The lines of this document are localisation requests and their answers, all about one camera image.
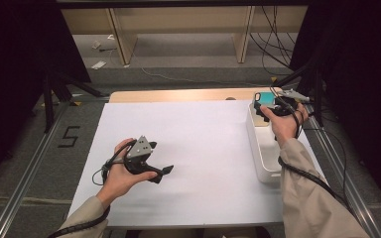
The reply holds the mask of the aluminium floor rail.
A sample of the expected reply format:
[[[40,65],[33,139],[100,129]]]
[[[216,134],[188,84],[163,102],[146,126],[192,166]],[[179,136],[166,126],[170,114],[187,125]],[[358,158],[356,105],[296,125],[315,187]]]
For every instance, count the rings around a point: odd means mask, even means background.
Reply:
[[[310,124],[324,150],[338,182],[342,186],[343,197],[345,198],[348,207],[351,209],[357,221],[369,234],[370,238],[381,238],[381,229],[378,223],[374,219],[370,209],[367,207],[365,200],[362,198],[352,178],[346,171],[346,158],[342,158],[337,153],[330,137],[323,127],[319,125],[315,116],[311,117]]]
[[[45,107],[36,108],[0,164],[0,238],[9,230],[68,107],[67,102],[54,105],[54,123],[49,128],[41,125],[46,122]]]

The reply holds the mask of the white plastic bin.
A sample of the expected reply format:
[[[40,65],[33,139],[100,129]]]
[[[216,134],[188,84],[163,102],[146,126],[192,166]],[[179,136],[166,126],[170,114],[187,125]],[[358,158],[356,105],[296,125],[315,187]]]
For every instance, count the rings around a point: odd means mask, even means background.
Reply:
[[[281,179],[278,163],[280,148],[270,122],[256,114],[252,103],[248,106],[246,129],[252,150],[257,178],[262,183],[277,183]]]

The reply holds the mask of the person's left hand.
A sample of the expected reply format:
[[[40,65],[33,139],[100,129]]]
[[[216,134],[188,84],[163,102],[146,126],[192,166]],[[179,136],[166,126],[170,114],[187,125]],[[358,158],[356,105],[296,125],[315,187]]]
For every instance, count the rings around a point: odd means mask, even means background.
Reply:
[[[133,141],[133,138],[128,138],[120,142],[114,149],[116,155],[111,166],[107,180],[96,197],[102,202],[106,209],[116,198],[126,194],[130,188],[138,182],[152,179],[157,174],[155,172],[144,172],[138,175],[130,174],[123,164],[119,161],[126,155],[127,145]]]

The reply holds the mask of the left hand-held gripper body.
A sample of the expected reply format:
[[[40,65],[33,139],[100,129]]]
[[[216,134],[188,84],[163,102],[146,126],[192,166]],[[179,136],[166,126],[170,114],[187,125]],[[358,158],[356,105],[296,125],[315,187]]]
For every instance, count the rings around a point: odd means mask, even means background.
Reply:
[[[149,166],[147,159],[154,150],[150,147],[149,143],[145,136],[141,136],[138,140],[135,140],[128,149],[123,163],[129,173],[138,175],[147,172],[147,167]]]

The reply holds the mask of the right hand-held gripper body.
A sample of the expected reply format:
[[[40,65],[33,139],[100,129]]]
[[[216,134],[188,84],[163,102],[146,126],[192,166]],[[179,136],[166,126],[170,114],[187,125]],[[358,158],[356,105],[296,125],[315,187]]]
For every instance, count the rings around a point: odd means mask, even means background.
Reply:
[[[290,115],[298,108],[299,103],[311,101],[294,89],[276,91],[272,88],[271,92],[275,96],[272,111],[277,116]]]

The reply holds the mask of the white table sheet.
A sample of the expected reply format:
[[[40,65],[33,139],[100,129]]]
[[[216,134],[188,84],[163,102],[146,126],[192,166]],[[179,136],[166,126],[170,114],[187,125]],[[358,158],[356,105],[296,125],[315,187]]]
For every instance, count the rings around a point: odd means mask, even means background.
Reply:
[[[104,106],[71,209],[99,190],[99,169],[127,138],[156,142],[149,165],[172,171],[116,199],[112,227],[168,229],[282,222],[278,182],[258,181],[246,100],[108,103]]]

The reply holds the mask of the black curtain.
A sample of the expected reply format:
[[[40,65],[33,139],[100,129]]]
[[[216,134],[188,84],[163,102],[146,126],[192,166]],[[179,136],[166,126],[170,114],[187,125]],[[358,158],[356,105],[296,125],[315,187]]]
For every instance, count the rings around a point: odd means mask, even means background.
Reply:
[[[47,69],[90,81],[57,0],[0,0],[0,164],[43,93]]]
[[[312,55],[332,15],[350,2],[341,39],[324,68],[326,93],[351,142],[381,189],[381,0],[314,0],[291,62]]]

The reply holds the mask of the black metal stand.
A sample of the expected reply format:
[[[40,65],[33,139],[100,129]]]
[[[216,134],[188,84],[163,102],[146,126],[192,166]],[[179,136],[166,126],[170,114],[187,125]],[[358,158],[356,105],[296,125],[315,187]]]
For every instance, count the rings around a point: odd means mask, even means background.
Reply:
[[[70,102],[70,100],[72,99],[72,93],[67,88],[68,84],[72,84],[73,86],[95,97],[108,96],[108,93],[98,91],[92,88],[91,86],[86,85],[85,83],[80,82],[65,73],[53,70],[48,71],[43,79],[43,95],[46,111],[46,133],[48,133],[51,130],[52,126],[55,123],[52,94],[54,93],[55,96],[61,102]]]
[[[322,95],[322,80],[320,63],[317,59],[310,59],[305,65],[286,76],[284,79],[276,80],[273,83],[274,87],[281,87],[291,82],[296,78],[300,78],[297,91],[299,93],[314,92],[314,116],[318,124],[322,127],[321,117],[321,95]]]

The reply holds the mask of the iridescent phone case teal rim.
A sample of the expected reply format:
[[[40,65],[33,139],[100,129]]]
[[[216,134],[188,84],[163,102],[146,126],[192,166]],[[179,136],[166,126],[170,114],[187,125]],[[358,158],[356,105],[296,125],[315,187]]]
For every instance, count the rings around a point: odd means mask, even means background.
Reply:
[[[253,102],[254,108],[258,109],[262,105],[274,108],[275,107],[275,95],[272,92],[256,92],[254,94],[254,102]]]

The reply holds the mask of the person's right hand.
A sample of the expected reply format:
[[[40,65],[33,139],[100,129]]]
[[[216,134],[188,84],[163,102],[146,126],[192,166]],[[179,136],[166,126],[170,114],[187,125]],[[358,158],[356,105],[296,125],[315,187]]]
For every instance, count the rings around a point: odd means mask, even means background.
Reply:
[[[283,147],[288,140],[297,136],[299,127],[309,119],[309,114],[305,106],[299,103],[295,115],[279,117],[272,112],[269,119],[277,142]]]

